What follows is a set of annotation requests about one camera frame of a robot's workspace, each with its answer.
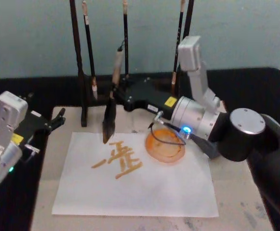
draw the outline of orange dish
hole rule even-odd
[[[162,141],[181,143],[176,134],[166,128],[155,130],[154,135]],[[185,154],[185,146],[159,142],[151,133],[146,138],[145,147],[148,154],[164,163],[173,163]]]

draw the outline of calligraphy brush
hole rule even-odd
[[[171,82],[172,95],[175,94],[177,58],[178,58],[178,45],[179,45],[179,42],[180,42],[180,34],[181,34],[181,30],[182,30],[182,23],[183,23],[183,16],[184,16],[184,5],[185,5],[185,0],[181,0],[181,2],[180,2],[180,14],[179,14],[178,31],[177,31],[177,40],[176,40],[176,48],[175,48],[174,68],[173,68],[172,82]]]
[[[117,49],[116,52],[114,71],[112,76],[112,89],[110,92],[109,101],[107,102],[105,117],[102,122],[103,143],[107,143],[115,131],[116,101],[113,96],[113,91],[119,86],[120,82],[120,68],[123,57],[122,46],[123,44]]]
[[[127,20],[127,0],[122,1],[123,13],[124,13],[124,39],[125,39],[125,76],[129,78],[129,57],[128,57],[128,20]]]
[[[90,24],[89,24],[89,20],[88,20],[87,4],[86,4],[85,0],[82,1],[82,9],[83,9],[83,17],[84,17],[85,31],[86,31],[86,38],[87,38],[88,55],[90,57],[90,65],[91,65],[92,90],[93,90],[93,96],[97,100],[98,93],[97,93],[95,66],[93,63],[92,39],[91,39],[91,32],[90,32]]]

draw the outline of white table surface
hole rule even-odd
[[[56,115],[61,107],[53,110]],[[273,230],[247,163],[218,157],[210,160],[218,218],[108,217],[52,215],[52,207],[73,131],[101,132],[105,107],[89,108],[88,127],[80,125],[81,108],[66,107],[65,124],[47,144],[32,231],[270,231]],[[146,132],[154,115],[117,107],[116,132]]]

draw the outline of black cable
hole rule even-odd
[[[149,125],[149,127],[148,128],[150,128],[150,133],[151,133],[151,135],[154,137],[154,139],[156,139],[157,141],[159,141],[159,142],[161,142],[161,143],[166,143],[166,144],[171,144],[171,145],[179,145],[179,146],[185,146],[186,145],[186,142],[183,140],[183,138],[181,138],[180,136],[178,136],[178,135],[176,135],[176,137],[177,138],[179,138],[181,141],[182,141],[182,143],[175,143],[175,142],[168,142],[168,141],[162,141],[162,140],[160,140],[159,138],[157,138],[156,136],[155,136],[155,134],[154,134],[154,132],[153,132],[153,126],[154,126],[154,123],[151,123],[150,125]]]
[[[165,123],[163,123],[164,124],[164,126],[167,126],[168,128],[171,128],[171,129],[173,129],[174,131],[177,131],[178,133],[180,132],[180,128],[178,128],[178,127],[176,127],[176,126],[174,126],[174,125],[172,125],[172,124],[170,124],[170,123],[167,123],[167,122],[165,122]]]

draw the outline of yellow warning label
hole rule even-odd
[[[13,137],[11,138],[11,140],[16,144],[16,145],[19,145],[21,143],[21,141],[23,140],[24,138],[22,136],[19,136],[18,134],[13,134]]]
[[[164,103],[164,105],[167,105],[168,107],[173,107],[176,101],[177,101],[176,98],[170,96],[168,100]]]

